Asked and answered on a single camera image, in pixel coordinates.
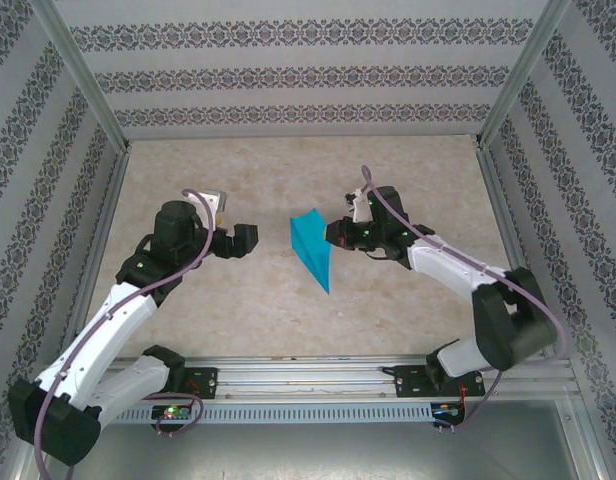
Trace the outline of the grey metal sheet panel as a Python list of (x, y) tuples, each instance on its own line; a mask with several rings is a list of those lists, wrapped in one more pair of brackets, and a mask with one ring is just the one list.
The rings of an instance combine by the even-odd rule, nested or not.
[(112, 426), (72, 480), (579, 480), (555, 431), (494, 426), (209, 425), (174, 438)]

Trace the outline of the black controller board green light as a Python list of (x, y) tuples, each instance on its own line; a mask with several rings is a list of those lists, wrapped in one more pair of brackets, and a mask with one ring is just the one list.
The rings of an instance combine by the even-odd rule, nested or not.
[(163, 425), (184, 425), (194, 417), (191, 404), (153, 405), (151, 421), (160, 421)]

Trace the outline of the aluminium side rail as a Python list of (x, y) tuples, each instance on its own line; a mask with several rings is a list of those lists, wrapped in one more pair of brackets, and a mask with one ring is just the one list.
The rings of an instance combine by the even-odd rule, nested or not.
[[(511, 215), (503, 188), (500, 184), (492, 157), (487, 150), (479, 146), (475, 148), (476, 158), (483, 177), (488, 197), (492, 206), (497, 227), (500, 232), (504, 251), (511, 268), (526, 267), (527, 262), (523, 256), (523, 249), (516, 235), (513, 216)], [(540, 353), (530, 357), (524, 363), (539, 367), (549, 365), (558, 353), (558, 343), (553, 342), (543, 347)]]
[(72, 306), (68, 310), (68, 322), (60, 336), (59, 348), (55, 351), (58, 355), (69, 346), (71, 341), (78, 335), (78, 330), (82, 328), (88, 320), (89, 308), (127, 171), (132, 145), (133, 143), (130, 142), (126, 146), (124, 152), (118, 155), (114, 169), (111, 171), (110, 179), (97, 217), (96, 229), (90, 237), (88, 255), (79, 276)]

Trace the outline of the aluminium mounting rail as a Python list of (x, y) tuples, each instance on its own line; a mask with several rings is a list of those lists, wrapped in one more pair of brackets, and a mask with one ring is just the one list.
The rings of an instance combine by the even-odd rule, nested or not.
[[(384, 367), (419, 365), (422, 356), (197, 357), (191, 367), (218, 370), (217, 402), (343, 403), (391, 401), (396, 380)], [(581, 389), (568, 360), (522, 363), (503, 373), (484, 372), (491, 401), (580, 400)]]

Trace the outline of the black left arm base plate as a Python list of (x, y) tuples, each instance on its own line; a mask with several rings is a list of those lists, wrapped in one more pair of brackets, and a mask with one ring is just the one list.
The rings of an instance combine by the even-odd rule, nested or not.
[(186, 367), (180, 392), (196, 395), (202, 400), (213, 400), (218, 385), (218, 369)]

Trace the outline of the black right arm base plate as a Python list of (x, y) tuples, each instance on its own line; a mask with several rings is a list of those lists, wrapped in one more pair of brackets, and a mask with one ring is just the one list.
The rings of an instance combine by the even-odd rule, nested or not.
[(483, 397), (486, 389), (479, 371), (468, 372), (460, 377), (444, 376), (439, 384), (434, 383), (424, 365), (397, 365), (392, 368), (395, 392), (398, 398), (446, 398)]

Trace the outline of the aluminium frame post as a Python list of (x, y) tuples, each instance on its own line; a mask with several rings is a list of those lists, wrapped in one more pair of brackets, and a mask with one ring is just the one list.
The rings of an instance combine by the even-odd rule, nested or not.
[(108, 138), (118, 151), (125, 151), (129, 140), (54, 0), (28, 1)]
[(570, 3), (571, 0), (547, 0), (481, 130), (475, 136), (477, 152), (484, 151), (492, 142)]

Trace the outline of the aluminium frame bar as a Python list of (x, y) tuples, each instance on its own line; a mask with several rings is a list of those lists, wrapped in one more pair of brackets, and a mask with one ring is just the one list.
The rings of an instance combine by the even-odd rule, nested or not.
[(557, 400), (555, 406), (577, 480), (609, 480), (606, 463), (584, 401), (565, 398)]

